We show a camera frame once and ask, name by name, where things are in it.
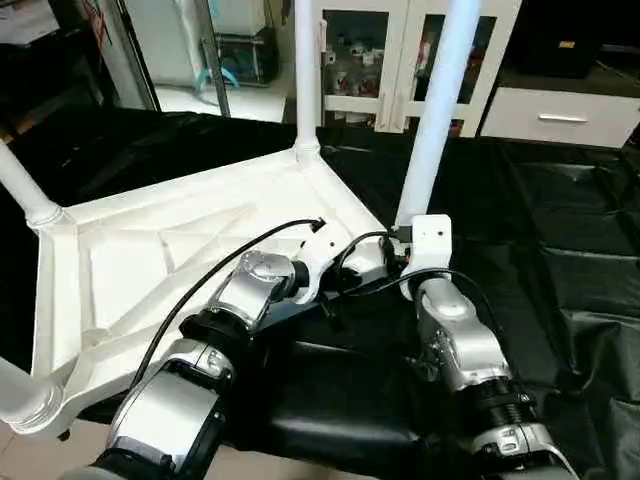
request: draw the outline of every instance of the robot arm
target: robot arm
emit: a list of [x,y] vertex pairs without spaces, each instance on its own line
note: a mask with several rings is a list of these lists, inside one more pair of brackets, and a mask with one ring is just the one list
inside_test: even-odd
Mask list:
[[184,320],[157,370],[116,413],[107,449],[65,480],[203,478],[220,445],[226,400],[271,304],[309,284],[304,263],[250,251],[206,307]]
[[420,339],[460,406],[466,444],[484,478],[579,479],[512,378],[494,333],[446,278],[414,293]]
[[[446,227],[443,218],[416,219],[405,275],[448,264]],[[433,240],[440,243],[433,247]],[[324,257],[332,255],[314,251],[313,258],[301,255],[298,260],[245,253],[207,306],[182,323],[184,338],[129,393],[114,419],[107,450],[93,466],[64,479],[203,478],[224,432],[227,393],[269,307],[286,298],[306,303],[317,292],[319,277],[331,263]],[[460,405],[461,440],[480,478],[578,479],[540,423],[531,397],[513,379],[497,338],[479,321],[473,303],[445,277],[422,277],[402,287],[416,306],[423,348],[436,359]]]

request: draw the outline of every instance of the metal pole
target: metal pole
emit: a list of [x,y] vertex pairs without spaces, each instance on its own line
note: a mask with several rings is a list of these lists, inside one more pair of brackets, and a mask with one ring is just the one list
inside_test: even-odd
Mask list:
[[3,141],[0,141],[0,183],[22,207],[31,227],[44,227],[62,216],[60,206],[49,200]]
[[135,31],[135,28],[133,27],[133,22],[131,21],[131,15],[129,15],[129,10],[125,5],[124,0],[116,0],[116,7],[118,9],[118,13],[120,14],[120,20],[122,22],[122,28],[124,29],[124,33],[127,35],[127,38],[129,39],[128,46],[130,49],[130,54],[133,57],[133,60],[135,61],[135,66],[137,67],[137,68],[132,68],[132,73],[138,83],[138,86],[143,90],[141,92],[143,101],[145,101],[145,103],[148,104],[147,106],[151,110],[161,112],[162,107],[160,105],[160,100],[158,99],[158,95],[156,94],[156,89],[153,86],[153,81],[151,80],[151,74],[149,73],[147,64],[144,61],[142,48],[140,47],[140,43],[138,42],[138,37],[136,36],[136,31]]
[[480,21],[481,6],[482,0],[451,2],[404,180],[396,227],[410,226],[412,217],[426,213],[429,206]]
[[218,42],[216,41],[216,31],[213,28],[211,12],[209,11],[209,1],[195,0],[195,2],[198,18],[200,19],[200,27],[202,28],[204,56],[207,61],[207,68],[211,71],[211,80],[213,80],[213,84],[216,87],[220,114],[223,117],[230,117],[231,110],[229,109],[227,89],[224,86],[224,78],[222,77],[220,58],[218,57]]

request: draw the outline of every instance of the glass cabinet door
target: glass cabinet door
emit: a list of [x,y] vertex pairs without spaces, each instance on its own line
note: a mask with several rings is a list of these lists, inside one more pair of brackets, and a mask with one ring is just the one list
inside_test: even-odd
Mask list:
[[[450,0],[411,0],[398,70],[390,131],[411,130],[420,117]],[[473,136],[497,75],[520,7],[520,0],[484,0],[467,63],[452,132]]]
[[[416,58],[416,68],[411,87],[410,98],[416,102],[423,102],[429,88],[429,80],[435,62],[436,52],[444,25],[444,15],[426,15],[422,36],[420,38],[420,48]],[[462,88],[458,97],[458,103],[468,104],[471,102],[473,89],[478,80],[482,62],[489,46],[489,40],[493,34],[496,24],[495,17],[481,17],[473,40],[473,47],[467,64],[467,70],[462,81]]]
[[408,1],[314,0],[324,30],[319,123],[385,131]]

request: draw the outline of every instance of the black plastic sheet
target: black plastic sheet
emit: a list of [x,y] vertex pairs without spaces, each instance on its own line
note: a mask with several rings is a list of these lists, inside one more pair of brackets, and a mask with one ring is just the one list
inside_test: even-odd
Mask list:
[[[70,205],[275,152],[294,136],[194,114],[66,111],[11,147]],[[320,140],[329,165],[390,226],[412,139],[322,130]],[[430,208],[452,217],[454,267],[485,290],[540,414],[590,480],[640,478],[639,166],[635,152],[455,140]],[[27,369],[37,240],[5,192],[0,204],[13,232],[0,354]],[[455,410],[412,361],[412,305],[389,291],[332,308],[337,324],[313,309],[265,332],[266,361],[239,385],[230,441],[384,478],[442,478],[433,472],[443,465],[447,478],[464,478],[464,456],[445,435]],[[84,415],[109,421],[120,399]]]

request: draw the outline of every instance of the white frame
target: white frame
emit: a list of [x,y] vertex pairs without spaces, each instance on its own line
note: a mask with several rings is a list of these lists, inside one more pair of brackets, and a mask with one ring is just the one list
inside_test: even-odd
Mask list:
[[[357,113],[370,113],[376,115],[374,130],[386,132],[389,127],[389,118],[393,108],[393,94],[396,88],[396,72],[400,64],[402,52],[402,40],[404,38],[405,15],[410,0],[312,0],[314,24],[320,33],[323,12],[331,11],[356,11],[356,12],[380,12],[388,14],[387,38],[385,40],[384,60],[382,63],[382,76],[380,78],[380,91],[378,98],[352,97],[340,95],[316,95],[316,125],[322,124],[324,111],[344,111]],[[316,85],[320,86],[320,43],[316,49],[315,69]],[[324,111],[321,105],[321,96],[324,95]]]
[[[482,0],[451,1],[398,207],[399,226],[413,224],[427,210],[480,16]],[[327,234],[310,242],[317,248],[311,257],[317,260],[320,255],[334,258],[351,239],[383,228],[320,156],[313,121],[317,37],[311,2],[296,0],[298,137],[293,148],[62,209],[0,141],[0,183],[40,237],[32,376],[0,358],[0,420],[14,431],[57,436],[83,408],[124,390],[163,311],[173,304],[164,287],[179,295],[243,239],[283,220],[322,217]],[[202,237],[203,226],[204,243],[184,242],[183,234]],[[288,231],[263,247],[291,255],[309,236],[316,239],[309,229]],[[118,246],[123,239],[137,248],[123,251]],[[116,260],[124,267],[114,268]],[[382,274],[384,261],[373,238],[349,262],[369,281]],[[221,275],[225,272],[194,296],[182,315],[202,308]],[[140,285],[145,292],[133,291]],[[132,291],[133,298],[122,305],[121,293],[131,297]],[[98,310],[104,313],[96,307],[96,293],[102,299],[98,303],[108,307],[106,322],[96,321]],[[114,305],[120,311],[114,312]],[[293,313],[283,310],[283,318]],[[167,332],[155,360],[179,337],[176,327],[174,323]]]
[[[481,17],[495,17],[491,39],[469,103],[457,104],[454,120],[463,120],[462,137],[474,137],[509,43],[521,0],[483,0]],[[447,15],[451,0],[409,0],[403,49],[396,80],[389,132],[402,133],[407,117],[420,117],[424,102],[409,100],[427,15]]]

